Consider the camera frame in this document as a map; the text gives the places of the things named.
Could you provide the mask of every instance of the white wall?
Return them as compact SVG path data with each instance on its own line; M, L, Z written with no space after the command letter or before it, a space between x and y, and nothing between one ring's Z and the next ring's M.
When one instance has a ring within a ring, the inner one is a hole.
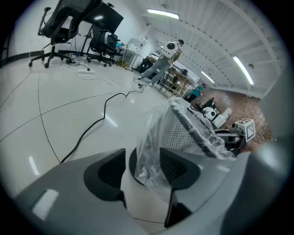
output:
M188 77L194 79L195 82L198 82L199 76L197 76L191 69L187 68L185 65L178 61L175 61L175 66L179 67L180 69L186 69L188 71Z
M38 36L38 29L45 7L51 7L51 12L55 9L57 2L58 0L36 0L19 17L11 35L9 57L41 50L50 43L50 39Z
M138 10L133 6L130 0L108 0L114 5L115 11L124 17L117 28L115 34L124 44L127 44L131 38L141 39L145 36L147 26ZM50 39L38 36L38 29L42 19L44 8L51 7L49 12L53 12L58 0L36 0L17 20L13 34L11 35L9 56L22 54L30 51L41 50L50 43ZM82 22L79 26L81 36L76 36L77 51L80 51L85 40L84 35L88 33L90 24ZM85 50L87 50L90 40L87 41ZM58 44L60 50L69 50L69 44ZM155 50L155 40L152 35L148 35L148 43L144 47L143 55L148 55ZM75 50L74 41L71 50Z

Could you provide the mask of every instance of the white floor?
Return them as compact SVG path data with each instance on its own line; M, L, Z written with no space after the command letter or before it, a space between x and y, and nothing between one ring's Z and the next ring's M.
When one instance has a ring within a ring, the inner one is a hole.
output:
M117 66L103 67L94 60L85 65L96 73L84 75L85 78L119 78L120 84L85 81L65 70L66 63L59 58L51 60L48 69L41 60L34 61L31 68L28 62L29 59L19 60L0 70L0 176L11 197L59 164L81 134L102 117L104 102L109 97L140 90L133 82L136 73ZM79 62L84 63L84 58L79 58ZM107 103L107 118L86 134L69 158L125 148L127 169L121 188L129 212L150 232L163 229L168 203L134 181L128 170L128 158L146 113L166 100L149 86L143 93L131 93L127 98L116 96Z

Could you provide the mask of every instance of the chair base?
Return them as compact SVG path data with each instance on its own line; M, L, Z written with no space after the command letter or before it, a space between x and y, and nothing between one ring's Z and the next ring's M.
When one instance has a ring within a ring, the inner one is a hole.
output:
M106 67L107 65L111 66L113 64L113 62L111 61L110 58L105 58L102 56L102 54L99 55L93 55L90 53L84 53L87 55L87 61L88 63L91 63L91 60L98 60L99 62L103 62L104 63L104 67Z
M49 57L49 58L48 58L47 63L45 63L45 65L44 65L45 68L48 68L49 67L49 62L54 57L59 57L59 58L61 58L61 60L63 60L63 59L70 59L70 57L68 57L66 55L63 55L63 54L60 54L60 53L55 52L55 46L53 46L51 52L46 53L46 54L43 54L41 56L35 57L34 59L31 60L31 62L28 64L28 66L29 67L32 67L33 66L33 61L38 60L38 59L41 59L42 61L44 61L46 57Z

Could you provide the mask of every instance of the ceiling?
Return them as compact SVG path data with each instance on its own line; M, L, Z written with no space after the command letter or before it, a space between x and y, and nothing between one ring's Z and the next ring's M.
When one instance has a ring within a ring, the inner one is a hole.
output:
M151 24L158 49L182 39L179 62L213 88L262 97L286 62L282 40L263 14L244 0L131 0L146 24ZM147 9L180 15L150 14ZM232 59L238 56L254 81L251 86ZM214 81L212 84L201 71Z

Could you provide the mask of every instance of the person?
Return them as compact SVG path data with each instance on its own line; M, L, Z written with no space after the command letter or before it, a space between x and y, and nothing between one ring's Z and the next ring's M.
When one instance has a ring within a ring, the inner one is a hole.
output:
M192 93L190 93L189 95L187 95L184 98L184 100L186 100L189 103L191 103L191 101L193 101L194 99L196 99L197 97L200 96L200 91L203 90L203 88L206 88L206 86L205 86L204 83L200 84L196 89L194 89L194 91L192 91Z
M150 76L152 73L154 73L159 68L160 69L159 73L157 75L155 75L152 78L151 82L149 83L149 86L151 86L151 87L154 86L154 84L157 83L162 78L162 76L165 74L165 72L169 69L171 64L180 57L180 55L181 55L180 48L184 45L184 41L179 39L177 41L177 43L179 45L179 48L172 58L168 59L165 56L161 55L158 58L158 60L156 61L156 63L151 68L149 68L144 73L142 73L138 76L138 79L143 79L145 77Z
M202 107L201 109L204 109L206 107L212 107L212 104L213 104L213 100L214 100L214 97L212 97L211 99L209 99Z

